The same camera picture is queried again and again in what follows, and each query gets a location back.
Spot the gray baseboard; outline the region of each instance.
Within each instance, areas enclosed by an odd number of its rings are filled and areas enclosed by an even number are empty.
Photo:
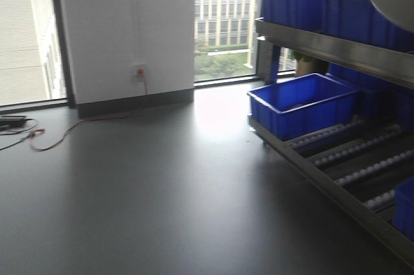
[[[184,89],[181,91],[106,100],[103,102],[89,102],[86,104],[78,104],[77,108],[80,118],[89,118],[91,116],[132,111],[141,107],[158,107],[161,105],[193,101],[194,89]]]

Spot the wall outlet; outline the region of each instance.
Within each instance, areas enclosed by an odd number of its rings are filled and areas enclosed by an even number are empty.
[[[143,63],[132,65],[132,67],[131,67],[131,78],[132,78],[133,83],[143,82],[142,75],[139,73],[140,69],[143,69],[144,72],[146,72],[147,71],[147,65],[145,65]]]
[[[144,63],[133,65],[133,73],[135,76],[141,76],[141,74],[139,73],[140,69],[144,70],[145,72],[147,70],[147,65],[145,65]]]

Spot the blue storage crate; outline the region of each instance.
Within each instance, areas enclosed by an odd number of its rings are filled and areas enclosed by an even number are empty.
[[[248,95],[252,117],[281,140],[288,140],[350,120],[357,90],[321,74],[309,74]]]
[[[395,188],[394,226],[414,241],[414,177]]]
[[[321,29],[321,10],[321,0],[262,0],[264,21],[303,30]]]
[[[403,128],[414,131],[414,90],[399,88],[393,91],[395,120]]]
[[[356,113],[361,117],[374,118],[393,114],[393,84],[368,74],[337,65],[329,64],[328,76],[354,87],[359,91]]]
[[[414,34],[389,22],[370,0],[322,0],[322,32],[329,36],[406,52]]]

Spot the white wall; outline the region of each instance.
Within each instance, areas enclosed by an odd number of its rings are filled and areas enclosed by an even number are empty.
[[[194,0],[63,0],[78,104],[193,87]]]

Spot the potted plant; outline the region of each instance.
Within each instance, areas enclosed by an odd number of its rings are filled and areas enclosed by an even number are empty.
[[[295,77],[305,76],[311,73],[325,74],[328,71],[329,63],[327,61],[305,55],[296,50],[290,50],[290,55],[298,63]]]

